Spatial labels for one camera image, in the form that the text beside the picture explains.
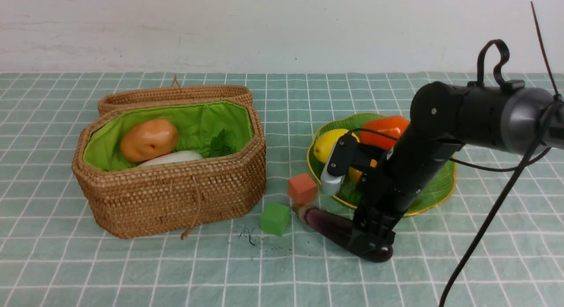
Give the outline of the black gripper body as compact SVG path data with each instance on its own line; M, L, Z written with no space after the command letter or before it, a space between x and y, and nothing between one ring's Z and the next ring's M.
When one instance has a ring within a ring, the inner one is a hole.
M357 208L372 207L388 213L401 214L402 218L423 189L423 170L378 171L379 178L368 190L369 195L361 194Z

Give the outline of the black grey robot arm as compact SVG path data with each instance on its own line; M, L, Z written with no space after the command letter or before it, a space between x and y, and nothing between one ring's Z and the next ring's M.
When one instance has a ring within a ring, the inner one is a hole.
M419 89L411 104L410 124L390 150L360 144L364 177L361 203L354 213L347 249L373 262L391 255L393 228L421 191L463 146L486 147L524 155L563 148L563 108L550 115L554 98L541 88L466 87L433 82Z

